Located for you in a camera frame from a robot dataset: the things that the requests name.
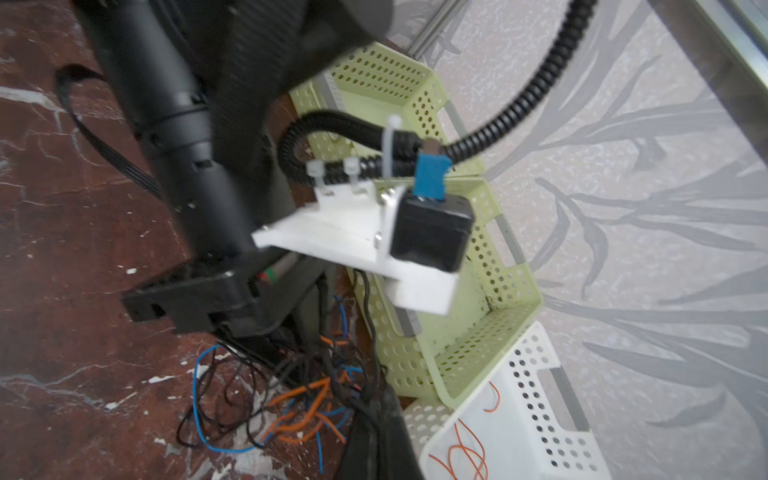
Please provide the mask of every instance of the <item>black bracket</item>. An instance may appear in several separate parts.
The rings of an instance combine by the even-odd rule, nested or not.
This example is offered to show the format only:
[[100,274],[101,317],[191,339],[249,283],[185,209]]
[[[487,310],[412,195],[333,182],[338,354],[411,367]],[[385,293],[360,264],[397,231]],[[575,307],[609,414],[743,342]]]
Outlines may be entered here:
[[136,286],[122,297],[135,322],[169,315],[176,333],[213,333],[226,326],[235,337],[274,331],[332,264],[301,257],[274,284],[257,278],[287,252],[270,248],[225,260],[193,259]]

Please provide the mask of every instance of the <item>gray patterned wallpaper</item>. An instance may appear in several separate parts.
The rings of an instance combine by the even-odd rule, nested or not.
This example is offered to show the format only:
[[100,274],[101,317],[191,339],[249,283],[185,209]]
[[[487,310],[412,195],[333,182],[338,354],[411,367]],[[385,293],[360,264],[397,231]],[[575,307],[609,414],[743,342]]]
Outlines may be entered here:
[[[399,3],[406,46],[439,2]],[[565,0],[473,0],[424,61],[468,127],[548,49]],[[486,177],[614,478],[766,478],[768,115],[687,2],[603,0]]]

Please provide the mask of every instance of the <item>blue wire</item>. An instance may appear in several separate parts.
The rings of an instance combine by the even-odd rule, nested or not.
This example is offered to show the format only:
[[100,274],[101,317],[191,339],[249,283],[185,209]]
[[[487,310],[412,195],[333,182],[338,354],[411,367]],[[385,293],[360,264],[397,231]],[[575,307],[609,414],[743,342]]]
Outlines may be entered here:
[[317,458],[320,462],[320,474],[323,474],[323,444],[320,443],[320,432],[317,432]]
[[362,369],[360,367],[358,367],[358,366],[342,365],[341,368],[345,369],[347,373],[349,373],[349,372],[362,373]]
[[340,409],[333,410],[332,412],[326,412],[324,415],[326,417],[331,417],[331,416],[338,415],[338,414],[344,413],[344,412],[346,412],[346,407],[342,407]]
[[200,366],[200,362],[203,361],[203,358],[213,352],[215,349],[219,348],[218,345],[214,345],[210,347],[208,350],[203,352],[199,357],[197,357],[197,361],[194,364],[194,372],[192,373],[192,410],[194,414],[194,424],[197,427],[197,434],[200,436],[200,440],[203,441],[203,444],[208,447],[209,450],[212,452],[219,452],[219,453],[245,453],[250,452],[251,450],[255,450],[256,447],[249,447],[247,449],[241,449],[241,450],[233,450],[233,449],[219,449],[218,447],[214,447],[211,444],[208,443],[208,440],[205,438],[205,435],[203,435],[203,429],[200,427],[200,415],[197,413],[197,402],[195,401],[197,399],[197,367]]
[[339,422],[339,423],[337,423],[337,424],[336,424],[336,427],[337,427],[338,429],[340,429],[340,428],[341,428],[341,426],[342,426],[342,425],[344,425],[344,424],[346,423],[346,421],[347,421],[347,420],[349,420],[349,414],[351,414],[351,413],[352,413],[352,410],[350,410],[350,409],[347,409],[347,410],[346,410],[346,413],[344,414],[344,417],[341,419],[341,422]]
[[344,310],[344,305],[341,303],[341,297],[334,295],[333,298],[335,298],[336,302],[339,304],[339,311],[341,312],[341,329],[344,338],[349,338],[349,324],[346,321],[346,310]]

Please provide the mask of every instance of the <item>white perforated basket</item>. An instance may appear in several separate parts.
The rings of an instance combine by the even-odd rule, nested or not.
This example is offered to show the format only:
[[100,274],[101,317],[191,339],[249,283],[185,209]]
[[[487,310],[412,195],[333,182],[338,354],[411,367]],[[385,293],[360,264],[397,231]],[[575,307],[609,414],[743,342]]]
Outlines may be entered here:
[[[551,370],[575,429],[564,429],[555,418],[539,378],[545,370]],[[501,395],[493,413],[485,411],[493,409],[498,398],[489,382]],[[481,451],[472,435],[458,423],[459,419],[485,447],[489,478],[611,478],[560,360],[539,322],[531,325],[458,409],[452,411],[440,402],[416,400],[404,413],[413,448],[428,480],[452,478],[430,455],[448,464],[449,449],[458,445],[454,424],[464,445]],[[452,453],[452,466],[459,480],[475,477],[475,468],[458,449]]]

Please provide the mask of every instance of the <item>light green plastic basket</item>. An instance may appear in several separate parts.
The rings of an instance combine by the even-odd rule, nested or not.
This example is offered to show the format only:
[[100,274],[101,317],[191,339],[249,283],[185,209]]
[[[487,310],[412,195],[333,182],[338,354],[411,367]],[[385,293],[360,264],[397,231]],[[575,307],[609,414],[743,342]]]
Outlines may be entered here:
[[[437,398],[455,409],[533,321],[541,294],[488,182],[477,177],[445,182],[449,193],[472,202],[476,217],[449,316],[419,313],[423,331],[416,337],[404,336],[395,307],[383,293],[384,279],[378,275],[372,276],[370,312],[379,358],[397,394]],[[381,183],[379,189],[398,183],[406,182]],[[502,265],[487,229],[494,221],[519,264]],[[358,278],[359,302],[364,297],[362,285]]]
[[[330,74],[347,113],[382,126],[391,114],[398,114],[403,130],[448,142],[438,112],[449,106],[449,98],[435,72],[425,65],[374,43],[348,55],[330,69]],[[329,107],[316,82],[309,80],[290,92],[299,115]],[[315,157],[322,160],[378,153],[334,134],[312,134],[308,140]],[[484,171],[482,161],[473,158],[453,167],[449,175],[480,175]]]
[[[403,118],[403,129],[447,143],[438,112],[450,108],[448,96],[435,73],[425,65],[383,45],[373,44],[349,55],[331,68],[332,80],[346,111],[385,125],[391,114]],[[328,92],[320,94],[318,79],[290,92],[299,114],[329,108]],[[459,134],[463,126],[455,111],[447,112]],[[372,151],[334,134],[309,138],[315,158],[335,160],[363,156]],[[476,224],[460,270],[460,281],[450,315],[419,314],[423,331],[402,334],[395,307],[383,294],[383,278],[372,276],[370,312],[379,340],[378,354],[387,368],[387,381],[399,396],[440,399],[458,408],[494,365],[509,351],[541,305],[541,294],[517,247],[488,183],[478,177],[484,167],[479,158],[462,162],[449,172],[447,191],[470,199]],[[394,184],[384,184],[379,190]],[[516,266],[502,265],[486,226],[496,221]],[[362,279],[355,285],[363,299]]]

